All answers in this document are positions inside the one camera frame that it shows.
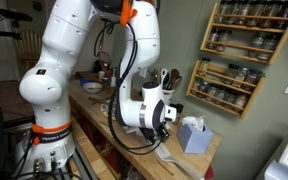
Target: green wall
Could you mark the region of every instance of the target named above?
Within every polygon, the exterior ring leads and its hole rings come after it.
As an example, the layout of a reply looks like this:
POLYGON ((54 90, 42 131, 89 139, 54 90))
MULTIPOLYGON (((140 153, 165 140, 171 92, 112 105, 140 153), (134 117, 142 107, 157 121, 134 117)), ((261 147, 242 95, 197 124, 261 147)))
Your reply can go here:
MULTIPOLYGON (((161 1, 159 25, 161 53, 153 68, 180 70, 183 80, 174 102, 184 104, 185 115, 206 115, 206 124, 223 140, 213 159, 214 179, 254 179, 288 133, 288 39, 272 65, 230 59, 199 50, 215 0, 161 1), (195 61, 209 57, 212 63, 236 63, 262 70, 266 74, 244 120, 211 105, 185 96, 195 61)), ((144 82, 135 77, 135 82, 144 82)))

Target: white tissue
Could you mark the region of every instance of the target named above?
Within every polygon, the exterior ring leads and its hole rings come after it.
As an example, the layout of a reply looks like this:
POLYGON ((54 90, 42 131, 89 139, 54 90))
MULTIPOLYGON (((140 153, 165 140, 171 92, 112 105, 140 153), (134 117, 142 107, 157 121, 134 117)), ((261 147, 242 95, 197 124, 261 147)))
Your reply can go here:
POLYGON ((194 116, 186 116, 183 118, 182 125, 191 124, 197 131, 202 132, 204 129, 204 118, 205 116, 201 116, 198 118, 194 116))

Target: wall shelf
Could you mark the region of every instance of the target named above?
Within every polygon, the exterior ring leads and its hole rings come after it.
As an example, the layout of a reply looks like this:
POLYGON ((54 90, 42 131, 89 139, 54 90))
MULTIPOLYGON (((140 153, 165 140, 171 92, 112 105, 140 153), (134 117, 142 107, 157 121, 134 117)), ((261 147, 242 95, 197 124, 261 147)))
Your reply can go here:
POLYGON ((206 52, 210 52, 210 53, 216 53, 216 54, 221 54, 224 56, 230 56, 230 57, 235 57, 235 58, 239 58, 239 59, 243 59, 243 60, 248 60, 248 61, 255 61, 258 63, 263 63, 263 64, 273 64, 274 61, 276 60, 278 54, 280 53, 282 47, 285 44, 285 41, 288 38, 288 26, 286 29, 274 29, 274 28, 259 28, 259 27, 247 27, 244 25, 235 25, 235 24, 222 24, 222 23, 214 23, 214 17, 217 16, 221 16, 221 17, 243 17, 243 18, 255 18, 255 19, 270 19, 270 20, 283 20, 283 21, 288 21, 288 18, 283 18, 283 17, 268 17, 268 16, 242 16, 242 15, 223 15, 223 14, 216 14, 217 10, 218 10, 218 4, 215 3, 213 10, 212 10, 212 14, 211 17, 209 19, 205 34, 204 34, 204 38, 201 44, 200 49, 202 51, 206 51, 206 52), (231 30, 233 31, 247 31, 247 32, 251 32, 251 33, 255 33, 258 31, 264 31, 268 34, 279 34, 281 36, 281 39, 279 40, 278 45, 276 46, 274 51, 266 51, 263 49, 258 49, 258 48, 252 48, 249 46, 250 42, 247 42, 245 39, 241 39, 241 44, 236 44, 236 43, 230 43, 230 42, 226 42, 226 43, 220 43, 220 42, 213 42, 213 41, 209 41, 209 37, 211 34, 212 29, 225 29, 225 30, 231 30), (219 44, 219 45, 224 45, 233 49, 238 49, 241 50, 240 53, 236 53, 236 52, 218 52, 216 50, 213 49, 208 49, 206 48, 206 45, 208 43, 212 42, 213 44, 219 44), (256 50, 259 52, 268 52, 271 53, 271 57, 268 61, 262 61, 259 60, 257 58, 250 58, 247 55, 247 51, 248 50, 256 50))
POLYGON ((191 75, 189 86, 187 88, 186 96, 193 97, 194 99, 200 100, 200 101, 207 103, 207 104, 210 104, 210 105, 213 105, 213 106, 215 106, 215 107, 217 107, 223 111, 226 111, 230 114, 238 116, 240 119, 244 119, 246 117, 246 115, 247 115, 260 87, 262 86, 265 78, 261 77, 259 79, 258 83, 255 85, 255 84, 246 83, 244 81, 238 81, 234 78, 229 78, 229 77, 225 76, 224 73, 226 72, 227 68, 224 68, 221 66, 210 64, 208 67, 208 70, 203 71, 206 73, 205 76, 198 74, 198 72, 202 71, 201 69, 199 69, 199 67, 200 67, 200 61, 197 60, 195 63, 193 73, 191 75), (196 78, 202 78, 204 81, 207 81, 209 83, 214 83, 214 84, 223 86, 225 88, 232 89, 232 90, 235 90, 237 92, 247 94, 249 96, 249 98, 248 98, 248 101, 247 101, 245 107, 241 108, 241 107, 236 106, 234 104, 228 103, 227 101, 224 101, 222 99, 218 99, 214 96, 211 96, 205 92, 199 91, 198 89, 195 89, 194 83, 195 83, 196 78), (245 84, 245 85, 252 87, 253 90, 247 91, 247 90, 244 90, 244 89, 239 88, 239 87, 225 84, 222 82, 223 79, 229 79, 229 80, 234 80, 234 81, 240 82, 241 84, 245 84), (202 98, 198 97, 198 96, 196 96, 196 94, 201 94, 203 97, 202 98), (211 97, 213 100, 220 102, 220 104, 216 104, 216 103, 214 103, 214 101, 207 101, 207 100, 205 100, 205 97, 211 97), (233 111, 232 109, 225 108, 225 107, 223 107, 223 104, 228 105, 233 109, 237 109, 239 112, 233 111))

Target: white cup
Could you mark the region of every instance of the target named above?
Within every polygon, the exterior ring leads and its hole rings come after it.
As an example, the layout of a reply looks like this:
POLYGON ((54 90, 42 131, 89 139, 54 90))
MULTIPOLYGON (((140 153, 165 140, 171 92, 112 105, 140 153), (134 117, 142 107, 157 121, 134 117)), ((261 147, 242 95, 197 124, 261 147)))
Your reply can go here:
POLYGON ((175 91, 174 89, 172 89, 172 90, 163 89, 163 96, 164 96, 164 104, 165 105, 171 104, 171 100, 172 100, 174 91, 175 91))

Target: spice rack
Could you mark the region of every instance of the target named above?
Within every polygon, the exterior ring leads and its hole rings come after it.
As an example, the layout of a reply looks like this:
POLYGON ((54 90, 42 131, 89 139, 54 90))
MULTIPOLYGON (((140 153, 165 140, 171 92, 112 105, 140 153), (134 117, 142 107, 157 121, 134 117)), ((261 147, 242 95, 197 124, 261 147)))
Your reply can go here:
POLYGON ((214 17, 217 16, 221 16, 221 17, 244 17, 244 18, 252 18, 252 19, 270 19, 270 20, 283 20, 283 21, 288 21, 288 18, 283 18, 283 17, 268 17, 268 16, 242 16, 242 15, 224 15, 224 14, 216 14, 217 10, 218 10, 219 5, 217 3, 215 3, 213 10, 212 10, 212 14, 211 14, 211 18, 209 19, 205 34, 204 34, 204 38, 201 44, 200 49, 202 51, 207 51, 207 52, 211 52, 211 53, 216 53, 216 54, 221 54, 224 56, 230 56, 230 57, 235 57, 235 58, 239 58, 239 59, 243 59, 243 60, 249 60, 249 61, 255 61, 255 62, 259 62, 259 63, 264 63, 264 64, 273 64, 274 61, 276 60, 279 52, 281 51, 285 41, 288 38, 288 26, 287 28, 284 29, 274 29, 274 28, 259 28, 259 27, 247 27, 247 26, 243 26, 243 25, 229 25, 229 24, 220 24, 220 23, 214 23, 214 17), (253 48, 250 47, 248 44, 250 44, 250 42, 246 42, 245 44, 237 44, 237 43, 229 43, 229 42, 214 42, 214 41, 208 41, 209 36, 211 34, 211 30, 212 29, 216 29, 216 28, 221 28, 221 29, 230 29, 233 31, 249 31, 249 32, 257 32, 257 31, 263 31, 263 32, 267 32, 267 33, 274 33, 274 34, 280 34, 281 35, 281 39, 279 41, 279 43, 277 44, 276 48, 274 51, 270 51, 270 50, 264 50, 264 49, 259 49, 259 48, 253 48), (241 50, 240 53, 235 53, 235 52, 219 52, 213 49, 208 49, 206 48, 206 45, 208 43, 213 43, 216 45, 224 45, 226 47, 230 47, 233 49, 239 49, 241 50), (268 61, 261 61, 257 58, 251 58, 248 57, 246 54, 246 52, 248 50, 256 50, 258 52, 267 52, 267 53, 271 53, 271 57, 268 61))
POLYGON ((231 114, 233 114, 235 116, 238 116, 240 119, 244 119, 246 114, 247 114, 247 112, 249 111, 249 109, 250 109, 250 107, 251 107, 251 105, 252 105, 252 103, 253 103, 253 101, 254 101, 254 99, 255 99, 255 97, 256 97, 259 89, 260 89, 260 87, 262 86, 265 78, 261 77, 256 85, 250 84, 250 83, 246 83, 244 81, 238 81, 238 80, 236 80, 234 78, 229 78, 229 77, 224 75, 224 73, 226 72, 227 68, 224 68, 224 67, 221 67, 221 66, 217 66, 217 65, 214 65, 214 64, 210 64, 208 69, 205 71, 206 75, 202 76, 202 75, 198 74, 198 72, 203 71, 203 70, 199 69, 200 63, 201 63, 200 60, 196 61, 196 64, 195 64, 195 67, 194 67, 194 70, 193 70, 193 73, 192 73, 192 76, 191 76, 191 79, 190 79, 190 83, 189 83, 189 86, 187 88, 186 96, 190 96, 190 97, 193 97, 193 98, 198 99, 200 101, 203 101, 203 102, 205 102, 207 104, 211 104, 211 105, 213 105, 213 106, 215 106, 215 107, 217 107, 217 108, 219 108, 219 109, 221 109, 223 111, 226 111, 226 112, 231 113, 231 114), (204 81, 208 81, 210 83, 215 83, 217 85, 224 86, 226 88, 234 89, 234 90, 236 90, 238 92, 242 92, 242 93, 248 94, 249 99, 248 99, 245 107, 244 108, 240 108, 240 107, 238 107, 238 106, 236 106, 234 104, 228 103, 228 102, 226 102, 226 101, 224 101, 222 99, 218 99, 218 98, 216 98, 214 96, 211 96, 212 99, 215 99, 216 101, 219 101, 221 104, 226 104, 226 105, 231 106, 232 108, 240 110, 240 112, 236 112, 236 111, 233 111, 231 109, 227 109, 227 108, 223 107, 222 105, 215 104, 212 101, 207 101, 204 98, 200 98, 200 97, 196 96, 193 93, 200 93, 200 94, 202 94, 205 97, 210 97, 209 94, 201 92, 201 91, 199 91, 199 90, 194 88, 195 79, 198 78, 198 77, 203 78, 204 81), (242 84, 246 84, 246 85, 248 85, 250 87, 253 87, 253 90, 252 91, 246 91, 246 90, 244 90, 242 88, 238 88, 238 87, 235 87, 235 86, 232 86, 232 85, 225 84, 225 83, 221 82, 221 80, 223 80, 223 79, 234 80, 234 81, 240 82, 242 84))

